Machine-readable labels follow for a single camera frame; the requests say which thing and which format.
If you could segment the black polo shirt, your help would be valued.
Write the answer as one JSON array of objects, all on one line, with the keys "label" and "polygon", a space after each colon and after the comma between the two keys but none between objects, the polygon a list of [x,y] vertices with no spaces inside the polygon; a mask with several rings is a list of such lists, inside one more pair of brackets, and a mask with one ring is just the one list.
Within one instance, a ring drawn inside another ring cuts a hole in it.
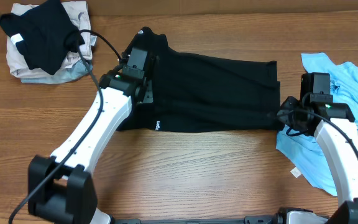
[{"label": "black polo shirt", "polygon": [[152,102],[137,105],[120,131],[184,133],[266,129],[281,131],[277,63],[250,62],[176,52],[164,34],[143,27],[125,50],[155,57]]}]

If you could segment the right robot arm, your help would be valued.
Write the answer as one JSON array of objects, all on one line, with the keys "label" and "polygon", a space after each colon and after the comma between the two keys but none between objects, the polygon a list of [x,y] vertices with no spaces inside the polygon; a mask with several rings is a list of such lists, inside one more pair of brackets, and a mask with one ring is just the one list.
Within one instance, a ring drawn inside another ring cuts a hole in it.
[{"label": "right robot arm", "polygon": [[313,136],[328,163],[338,208],[329,218],[300,208],[281,208],[275,223],[358,223],[358,134],[345,103],[335,103],[328,73],[305,73],[300,99],[289,96],[275,118],[298,135]]}]

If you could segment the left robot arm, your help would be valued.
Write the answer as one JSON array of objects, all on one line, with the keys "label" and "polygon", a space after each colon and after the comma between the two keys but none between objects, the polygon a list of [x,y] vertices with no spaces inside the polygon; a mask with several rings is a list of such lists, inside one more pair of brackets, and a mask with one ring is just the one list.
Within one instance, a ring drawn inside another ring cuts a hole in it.
[{"label": "left robot arm", "polygon": [[52,223],[114,223],[98,208],[93,173],[116,129],[144,99],[154,67],[152,53],[133,47],[103,75],[85,117],[49,157],[28,168],[28,211]]}]

